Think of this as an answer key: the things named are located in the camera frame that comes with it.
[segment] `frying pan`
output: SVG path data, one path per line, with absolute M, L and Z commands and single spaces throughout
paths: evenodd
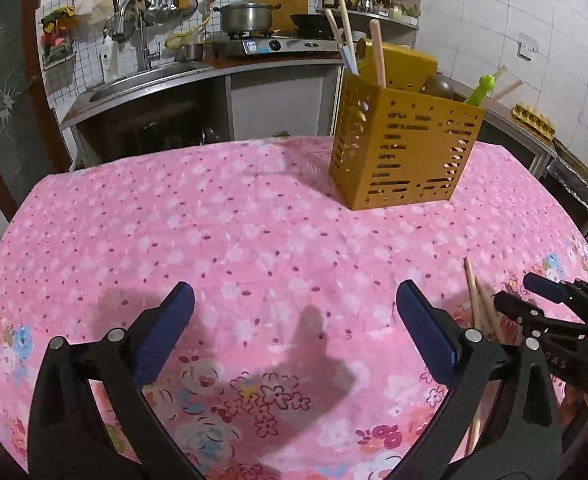
M 332 32 L 330 22 L 324 14 L 291 14 L 290 18 L 298 28 L 304 30 L 319 30 L 322 32 Z M 340 16 L 335 16 L 338 28 L 343 27 L 343 20 Z

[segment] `kitchen sink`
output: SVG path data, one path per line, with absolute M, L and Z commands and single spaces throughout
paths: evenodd
M 102 101 L 109 97 L 143 89 L 186 73 L 206 72 L 207 70 L 212 70 L 212 67 L 197 61 L 181 61 L 166 64 L 154 70 L 138 72 L 134 75 L 118 79 L 113 83 L 102 85 L 92 94 L 89 102 Z

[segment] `pink tablecloth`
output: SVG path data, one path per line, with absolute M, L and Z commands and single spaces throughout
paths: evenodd
M 580 233 L 503 148 L 477 143 L 449 202 L 353 212 L 328 177 L 331 142 L 174 150 L 34 188 L 0 245 L 0 439 L 17 460 L 49 339 L 127 327 L 185 280 L 196 313 L 145 394 L 199 469 L 383 478 L 445 393 L 395 312 L 399 282 L 467 324 L 464 256 L 496 290 L 525 295 L 530 269 L 588 281 Z

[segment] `metal bolt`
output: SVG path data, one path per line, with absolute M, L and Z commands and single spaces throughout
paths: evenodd
M 525 340 L 525 346 L 530 350 L 538 350 L 540 348 L 538 339 L 533 337 L 529 337 Z
M 471 341 L 472 343 L 478 343 L 483 338 L 483 334 L 481 334 L 475 328 L 468 328 L 465 330 L 465 339 Z
M 113 328 L 107 333 L 107 339 L 116 343 L 125 337 L 125 330 L 122 328 Z
M 50 348 L 52 350 L 58 350 L 63 346 L 64 342 L 65 340 L 61 336 L 57 335 L 54 339 L 52 339 L 52 341 L 50 341 Z

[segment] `egg carton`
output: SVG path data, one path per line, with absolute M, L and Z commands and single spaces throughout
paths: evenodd
M 549 118 L 543 116 L 542 114 L 536 113 L 532 108 L 529 108 L 523 103 L 518 103 L 512 109 L 512 115 L 519 121 L 522 121 L 534 128 L 547 140 L 552 141 L 552 139 L 554 139 L 554 133 L 556 129 L 554 126 L 552 126 Z

